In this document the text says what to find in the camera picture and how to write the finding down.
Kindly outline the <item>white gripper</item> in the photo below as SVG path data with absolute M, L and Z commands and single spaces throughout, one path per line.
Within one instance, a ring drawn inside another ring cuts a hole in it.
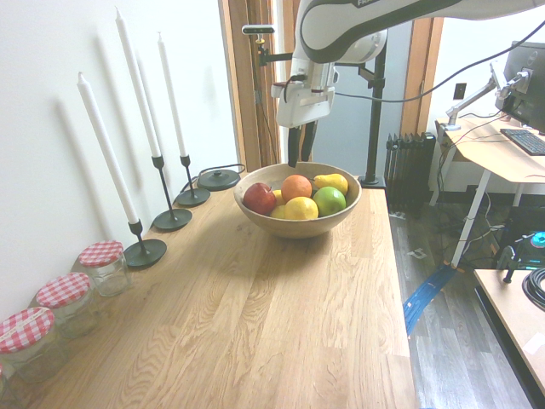
M 303 124 L 303 143 L 301 160 L 308 162 L 311 158 L 313 143 L 317 130 L 317 120 L 330 114 L 335 98 L 335 88 L 314 92 L 303 86 L 287 86 L 278 92 L 279 105 L 276 116 L 280 126 L 289 128 L 288 165 L 295 168 L 299 160 L 301 126 Z

